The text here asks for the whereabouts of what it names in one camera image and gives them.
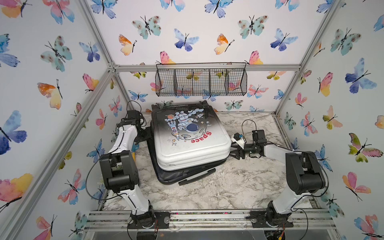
marble tabletop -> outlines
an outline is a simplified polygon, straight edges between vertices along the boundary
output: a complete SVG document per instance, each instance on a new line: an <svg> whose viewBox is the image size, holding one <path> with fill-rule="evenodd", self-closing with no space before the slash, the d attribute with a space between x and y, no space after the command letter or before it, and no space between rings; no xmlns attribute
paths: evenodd
<svg viewBox="0 0 384 240"><path fill-rule="evenodd" d="M229 135L241 133L241 124L252 119L257 129L263 129L268 141L285 146L277 126L269 113L217 113ZM147 122L151 115L144 114ZM246 139L252 139L255 125L243 125ZM202 209L264 209L279 196L286 186L285 165L267 157L237 160L229 157L223 168L199 181L183 186L169 187L161 184L152 166L146 142L136 151L140 189L156 210ZM115 196L111 191L108 197ZM311 208L307 199L297 207ZM130 210L122 198L108 200L103 210Z"/></svg>

blue butterfly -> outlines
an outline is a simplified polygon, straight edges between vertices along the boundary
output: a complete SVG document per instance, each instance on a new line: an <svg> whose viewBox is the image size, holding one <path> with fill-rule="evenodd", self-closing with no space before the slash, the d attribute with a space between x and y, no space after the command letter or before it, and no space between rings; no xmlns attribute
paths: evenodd
<svg viewBox="0 0 384 240"><path fill-rule="evenodd" d="M278 95L276 95L276 96L274 97L274 99L281 99L281 98L284 96L283 91L280 90L280 89L277 89L277 94L278 94Z"/></svg>
<svg viewBox="0 0 384 240"><path fill-rule="evenodd" d="M317 8L318 13L324 12L324 14L328 11L329 7L331 6L333 0L325 0L327 3L320 4Z"/></svg>
<svg viewBox="0 0 384 240"><path fill-rule="evenodd" d="M331 165L327 162L327 158L325 158L325 146L324 146L324 144L321 147L320 152L317 151L317 150L315 151L315 155L316 155L317 160L319 161L319 164L322 167L326 167L326 169L328 169L329 171L333 172L332 168L331 168Z"/></svg>
<svg viewBox="0 0 384 240"><path fill-rule="evenodd" d="M87 60L88 62L92 63L93 58L95 58L97 61L100 60L100 55L96 53L98 50L97 44L95 43L93 46L89 43L88 45L82 42L79 42L80 47L84 50L84 52L88 53Z"/></svg>
<svg viewBox="0 0 384 240"><path fill-rule="evenodd" d="M104 148L101 148L101 139L95 149L96 150L93 150L92 152L87 154L87 157L93 157L93 162L96 162L100 158L100 156L103 155L105 152Z"/></svg>
<svg viewBox="0 0 384 240"><path fill-rule="evenodd" d="M135 92L132 92L131 90L128 90L128 92L130 92L132 94L132 97L131 97L132 100L139 99L142 102L145 102L144 97L146 97L148 95L148 94L140 94L140 92L139 93L135 93Z"/></svg>
<svg viewBox="0 0 384 240"><path fill-rule="evenodd" d="M20 62L19 60L17 60L17 57L8 53L4 53L9 51L9 49L7 49L9 41L8 35L9 34L0 35L0 61L11 67L16 67L17 64Z"/></svg>
<svg viewBox="0 0 384 240"><path fill-rule="evenodd" d="M72 54L70 52L70 49L64 46L64 38L62 36L58 36L55 40L53 47L50 42L48 43L49 43L49 46L47 45L45 46L52 49L53 52L51 51L43 52L40 55L40 59L47 63L51 63L52 68L64 72L65 71L64 64L63 64L63 62L65 62L64 59L66 60L72 59Z"/></svg>
<svg viewBox="0 0 384 240"><path fill-rule="evenodd" d="M134 25L135 28L138 29L137 32L140 34L140 36L143 37L143 39L148 38L148 32L149 32L149 34L151 34L151 32L152 32L154 35L160 36L161 27L159 25L157 25L157 23L160 22L159 16L151 17L148 20L148 22L147 22L147 18L145 16L144 16L144 18L142 18L142 17L140 17L140 18L143 19L145 24L140 20L136 20L136 21L132 21L132 25Z"/></svg>
<svg viewBox="0 0 384 240"><path fill-rule="evenodd" d="M210 94L207 90L203 90L203 92L204 92L203 99L210 99L212 102L216 101L215 97L220 95L220 93L218 93L218 94Z"/></svg>
<svg viewBox="0 0 384 240"><path fill-rule="evenodd" d="M366 78L365 75L370 73L364 72L364 59L360 58L358 64L355 66L355 73L347 73L345 75L345 81L347 83L352 82L352 85L349 87L351 93L357 93L359 91L359 86L363 89L373 89L377 86L377 83L374 83Z"/></svg>
<svg viewBox="0 0 384 240"><path fill-rule="evenodd" d="M297 145L297 137L295 138L293 143L291 143L291 146L292 146L292 150L299 149L299 146Z"/></svg>
<svg viewBox="0 0 384 240"><path fill-rule="evenodd" d="M110 19L116 17L116 14L111 10L113 6L118 2L117 0L92 0L95 4L91 5L94 13L100 13L103 10Z"/></svg>
<svg viewBox="0 0 384 240"><path fill-rule="evenodd" d="M103 196L104 191L105 191L105 186L104 184L102 184L99 186L98 191L93 195L94 198L97 198L99 200L99 204L103 201L101 197Z"/></svg>
<svg viewBox="0 0 384 240"><path fill-rule="evenodd" d="M271 48L276 48L277 46L279 47L279 51L284 51L287 49L286 44L291 44L295 42L299 37L295 36L292 38L287 38L289 34L283 34L283 32L280 30L280 28L276 29L276 36L275 38L277 39L275 42L271 43Z"/></svg>
<svg viewBox="0 0 384 240"><path fill-rule="evenodd" d="M26 139L26 131L15 131L22 124L22 116L19 111L15 110L5 122L3 127L0 127L0 155L6 153L11 148L9 142L12 140L16 143L24 142Z"/></svg>
<svg viewBox="0 0 384 240"><path fill-rule="evenodd" d="M233 2L233 0L208 0L208 1L210 1L211 3L205 5L205 12L210 13L214 9L214 13L215 11L217 11L217 16L219 18L225 17L225 11L223 8L225 8L230 3Z"/></svg>
<svg viewBox="0 0 384 240"><path fill-rule="evenodd" d="M174 32L175 32L176 38L179 40L177 43L175 43L175 46L180 49L184 46L187 52L192 51L191 44L195 44L199 40L198 36L193 38L187 38L189 34L188 35L186 34L186 36L184 36L184 34L182 34L176 28L174 29Z"/></svg>

black cable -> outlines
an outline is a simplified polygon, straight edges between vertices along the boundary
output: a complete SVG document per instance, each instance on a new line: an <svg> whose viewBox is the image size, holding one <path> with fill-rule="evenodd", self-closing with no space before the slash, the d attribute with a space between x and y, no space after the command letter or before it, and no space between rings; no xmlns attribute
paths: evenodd
<svg viewBox="0 0 384 240"><path fill-rule="evenodd" d="M244 122L241 124L241 131L243 132L243 137L244 137L244 142L245 142L245 143L247 143L247 139L245 138L245 135L244 135L243 124L244 124L246 121L252 121L252 122L255 124L255 130L257 130L257 125L256 125L256 123L255 123L253 120L251 120L251 119L246 119L246 120L244 120Z"/></svg>

black wire basket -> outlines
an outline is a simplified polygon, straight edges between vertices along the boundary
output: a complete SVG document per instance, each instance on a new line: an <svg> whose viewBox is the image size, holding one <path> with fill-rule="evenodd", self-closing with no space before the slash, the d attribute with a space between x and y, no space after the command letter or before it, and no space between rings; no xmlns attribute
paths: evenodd
<svg viewBox="0 0 384 240"><path fill-rule="evenodd" d="M188 63L186 68L180 68L183 63L171 65L176 68L156 65L157 96L244 96L247 93L246 63L222 68L206 63Z"/></svg>

butterfly wallpaper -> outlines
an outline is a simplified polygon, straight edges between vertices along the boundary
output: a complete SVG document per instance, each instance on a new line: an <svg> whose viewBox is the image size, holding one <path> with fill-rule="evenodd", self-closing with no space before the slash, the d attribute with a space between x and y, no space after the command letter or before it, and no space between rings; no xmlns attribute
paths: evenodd
<svg viewBox="0 0 384 240"><path fill-rule="evenodd" d="M321 1L317 13L326 13L331 3ZM375 47L384 41L383 9L381 1L347 1L316 44L292 91L283 91L287 100L278 113L292 148L313 151L328 174L329 189L317 200L329 209L343 240L378 240L384 234L379 228L384 217L380 107L384 69L382 51Z"/></svg>

